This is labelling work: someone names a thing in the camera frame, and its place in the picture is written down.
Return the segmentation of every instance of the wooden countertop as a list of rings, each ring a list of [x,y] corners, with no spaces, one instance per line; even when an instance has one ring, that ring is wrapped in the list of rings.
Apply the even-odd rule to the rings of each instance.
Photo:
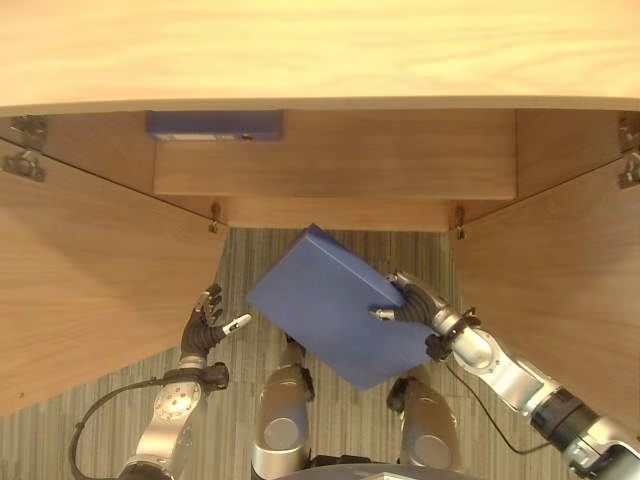
[[[640,110],[637,0],[27,0],[0,115],[120,109]]]

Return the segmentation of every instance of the cabinet hinge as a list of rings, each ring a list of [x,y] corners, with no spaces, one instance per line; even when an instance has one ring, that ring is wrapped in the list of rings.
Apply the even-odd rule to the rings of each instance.
[[[47,138],[47,118],[36,115],[13,117],[11,128],[22,134],[24,150],[6,156],[2,170],[34,182],[44,182],[47,171],[40,165],[40,155]]]
[[[620,151],[627,162],[618,184],[630,188],[640,185],[640,112],[622,112],[618,125]]]

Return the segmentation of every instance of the open cabinet door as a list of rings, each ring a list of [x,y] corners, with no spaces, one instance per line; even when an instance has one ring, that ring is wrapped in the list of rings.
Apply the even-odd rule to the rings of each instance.
[[[0,141],[0,158],[20,149]],[[0,172],[0,415],[180,341],[226,228],[42,157]]]
[[[640,429],[640,186],[626,161],[465,226],[463,302],[508,348]]]

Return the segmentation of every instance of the floor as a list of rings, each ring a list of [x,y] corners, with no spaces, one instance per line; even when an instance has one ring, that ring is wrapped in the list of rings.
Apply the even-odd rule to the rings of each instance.
[[[253,282],[286,250],[297,232],[233,230],[218,273],[225,310],[247,309],[244,295]],[[335,237],[380,272],[404,269],[458,298],[446,236],[418,233],[336,232]],[[212,355],[227,363],[231,383],[213,394],[205,427],[194,442],[185,480],[249,478],[249,447],[260,388],[277,364],[284,345],[281,332],[258,316],[250,327],[223,342]],[[67,480],[66,449],[73,426],[104,393],[128,383],[161,376],[176,365],[176,349],[132,365],[98,381],[68,391],[49,402],[0,419],[0,480]],[[311,404],[315,453],[368,456],[395,462],[400,421],[385,407],[391,381],[358,392],[312,356],[307,358],[316,385]],[[459,422],[463,461],[470,476],[486,480],[576,478],[551,448],[526,457],[511,453],[491,429],[469,393],[442,366],[429,364],[434,387],[448,399]],[[480,392],[507,436],[519,447],[540,438],[484,386],[465,376]],[[89,422],[79,449],[85,474],[117,476],[147,424],[155,389],[124,394]]]

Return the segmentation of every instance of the blue object on shelf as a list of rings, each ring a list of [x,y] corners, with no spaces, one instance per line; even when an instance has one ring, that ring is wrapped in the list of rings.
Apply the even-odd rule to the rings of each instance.
[[[147,112],[147,133],[160,140],[281,140],[283,112]]]
[[[316,225],[300,234],[247,300],[360,389],[427,359],[429,328],[369,314],[371,307],[402,305],[400,292]]]

